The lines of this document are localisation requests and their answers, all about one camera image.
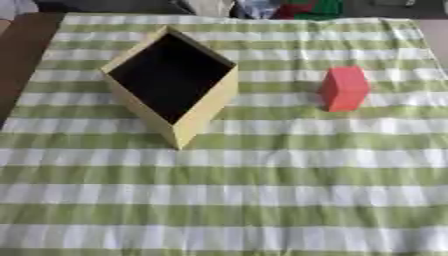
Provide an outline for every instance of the green striped tablecloth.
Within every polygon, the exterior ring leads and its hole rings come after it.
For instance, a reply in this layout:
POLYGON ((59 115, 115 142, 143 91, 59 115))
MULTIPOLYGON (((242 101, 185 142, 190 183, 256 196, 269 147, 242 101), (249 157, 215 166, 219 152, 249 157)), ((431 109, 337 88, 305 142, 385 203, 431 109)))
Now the green striped tablecloth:
POLYGON ((447 255, 448 84, 408 20, 69 15, 0 135, 0 255, 447 255), (97 67, 173 24, 240 66, 186 150, 97 67), (321 110, 326 70, 372 93, 321 110))

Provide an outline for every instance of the cardboard box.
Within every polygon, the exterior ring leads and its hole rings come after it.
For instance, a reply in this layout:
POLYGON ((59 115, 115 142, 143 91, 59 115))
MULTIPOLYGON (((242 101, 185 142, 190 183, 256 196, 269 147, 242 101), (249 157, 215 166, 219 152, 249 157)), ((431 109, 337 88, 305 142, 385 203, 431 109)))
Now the cardboard box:
POLYGON ((369 83, 358 66, 328 70, 319 94, 330 112, 355 110, 370 91, 369 83))
POLYGON ((112 93, 178 149, 238 93, 238 67, 164 27, 101 68, 112 93))

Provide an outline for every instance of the red block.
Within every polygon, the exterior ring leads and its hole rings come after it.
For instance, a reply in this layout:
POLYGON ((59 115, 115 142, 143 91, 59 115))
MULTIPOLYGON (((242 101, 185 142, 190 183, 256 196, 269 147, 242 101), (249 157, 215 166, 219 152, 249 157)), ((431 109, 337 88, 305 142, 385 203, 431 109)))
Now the red block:
POLYGON ((330 68, 319 94, 328 111, 342 112, 357 109, 369 91, 361 68, 351 66, 330 68))

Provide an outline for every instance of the box side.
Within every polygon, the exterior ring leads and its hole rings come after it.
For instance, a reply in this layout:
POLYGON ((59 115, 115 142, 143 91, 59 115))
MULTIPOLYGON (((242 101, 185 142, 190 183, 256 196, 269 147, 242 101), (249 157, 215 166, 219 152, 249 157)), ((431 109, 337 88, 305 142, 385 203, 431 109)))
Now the box side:
POLYGON ((167 26, 162 27, 161 29, 157 30, 155 33, 150 33, 148 36, 146 36, 145 39, 143 39, 140 43, 133 46, 131 49, 119 54, 117 57, 112 59, 109 63, 104 65, 101 70, 103 73, 108 74, 130 58, 137 55, 139 52, 143 51, 144 49, 148 48, 150 45, 157 42, 160 38, 162 38, 168 31, 167 26))
POLYGON ((178 148, 173 126, 151 108, 143 104, 131 92, 121 86, 113 77, 104 73, 110 90, 132 113, 141 118, 148 126, 160 133, 171 145, 178 148))
POLYGON ((200 133, 207 123, 238 94, 238 66, 227 73, 185 115, 174 124, 179 149, 200 133))
POLYGON ((189 44, 190 46, 198 49, 202 53, 210 56, 211 58, 215 59, 216 61, 220 62, 221 64, 224 64, 228 67, 233 68, 236 66, 236 63, 227 59, 226 57, 220 55, 219 53, 215 52, 214 50, 210 49, 208 46, 201 44, 200 42, 190 38, 189 36, 185 35, 184 33, 178 31, 177 29, 174 29, 172 27, 167 27, 167 33, 170 33, 171 35, 176 36, 177 38, 181 39, 185 43, 189 44))

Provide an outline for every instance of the yellow box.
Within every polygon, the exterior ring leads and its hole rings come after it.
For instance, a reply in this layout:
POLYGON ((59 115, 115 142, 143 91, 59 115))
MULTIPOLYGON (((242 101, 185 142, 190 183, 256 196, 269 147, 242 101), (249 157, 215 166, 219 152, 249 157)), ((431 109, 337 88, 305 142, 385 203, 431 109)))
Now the yellow box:
POLYGON ((238 93, 238 66, 163 27, 101 68, 112 93, 182 149, 238 93))

